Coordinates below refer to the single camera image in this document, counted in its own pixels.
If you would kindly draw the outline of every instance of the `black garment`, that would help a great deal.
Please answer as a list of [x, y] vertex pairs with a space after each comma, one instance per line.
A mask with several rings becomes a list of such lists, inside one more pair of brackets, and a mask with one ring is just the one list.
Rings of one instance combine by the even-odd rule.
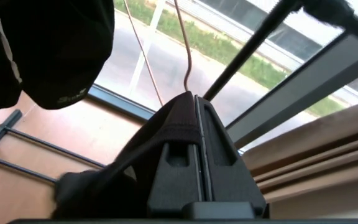
[[0, 39], [0, 108], [14, 105], [20, 88], [45, 109], [72, 105], [111, 54], [111, 0], [0, 1], [0, 18], [20, 75], [12, 79]]
[[158, 110], [112, 164], [100, 171], [63, 175], [55, 187], [57, 207], [52, 218], [145, 218], [163, 144], [199, 145], [200, 141], [188, 91]]

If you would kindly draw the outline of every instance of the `beige curtain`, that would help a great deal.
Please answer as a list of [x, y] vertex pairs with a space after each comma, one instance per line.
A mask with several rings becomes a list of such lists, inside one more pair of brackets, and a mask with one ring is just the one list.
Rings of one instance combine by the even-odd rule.
[[242, 156], [268, 202], [358, 179], [358, 105], [317, 119]]

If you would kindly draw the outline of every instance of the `grass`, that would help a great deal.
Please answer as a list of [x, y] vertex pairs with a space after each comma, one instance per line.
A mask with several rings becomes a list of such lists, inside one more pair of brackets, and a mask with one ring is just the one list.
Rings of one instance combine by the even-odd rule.
[[[128, 0], [127, 3], [132, 17], [145, 24], [150, 24], [155, 6], [146, 4], [145, 0]], [[116, 0], [114, 5], [116, 9], [126, 13], [124, 1]], [[185, 21], [185, 29], [191, 48], [224, 65], [227, 65], [239, 52], [239, 49], [231, 44], [230, 39], [224, 38], [224, 35], [216, 35], [201, 30], [194, 22]], [[183, 43], [183, 36], [177, 16], [165, 9], [158, 22], [157, 30]], [[275, 69], [271, 63], [264, 62], [255, 56], [251, 56], [239, 69], [239, 72], [269, 90], [279, 84], [288, 75]], [[327, 97], [310, 106], [307, 111], [315, 116], [325, 116], [343, 108], [342, 105]]]

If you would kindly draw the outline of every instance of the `beige floor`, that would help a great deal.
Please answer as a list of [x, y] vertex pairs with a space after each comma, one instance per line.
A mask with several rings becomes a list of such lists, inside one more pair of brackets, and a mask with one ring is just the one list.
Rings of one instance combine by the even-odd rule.
[[[104, 164], [112, 162], [140, 128], [140, 124], [89, 100], [47, 111], [22, 94], [14, 108], [0, 110], [0, 123], [14, 109], [24, 115], [14, 128]], [[91, 168], [14, 136], [1, 140], [0, 158], [54, 178]], [[48, 217], [54, 207], [51, 196], [50, 185], [0, 167], [0, 223]]]

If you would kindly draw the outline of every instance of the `street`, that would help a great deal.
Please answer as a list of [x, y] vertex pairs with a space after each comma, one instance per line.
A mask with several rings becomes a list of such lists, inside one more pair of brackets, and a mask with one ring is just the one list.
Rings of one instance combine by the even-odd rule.
[[[144, 26], [137, 23], [136, 28], [142, 38], [147, 38], [148, 32]], [[140, 74], [135, 92], [132, 92], [131, 95], [129, 94], [129, 84], [139, 54], [140, 47], [128, 18], [116, 13], [114, 47], [96, 84], [153, 110], [158, 110], [160, 104], [146, 66], [143, 67]], [[165, 103], [185, 91], [183, 79], [187, 70], [187, 55], [184, 47], [164, 35], [155, 34], [148, 53], [148, 59]], [[202, 96], [224, 70], [224, 66], [214, 61], [209, 61], [197, 52], [192, 53], [192, 62], [193, 67], [188, 86], [194, 95]], [[237, 74], [219, 92], [212, 104], [223, 124], [227, 125], [259, 100], [265, 94], [265, 91], [264, 88], [252, 80]], [[256, 139], [246, 148], [254, 147], [314, 119], [314, 117], [306, 113], [300, 113]]]

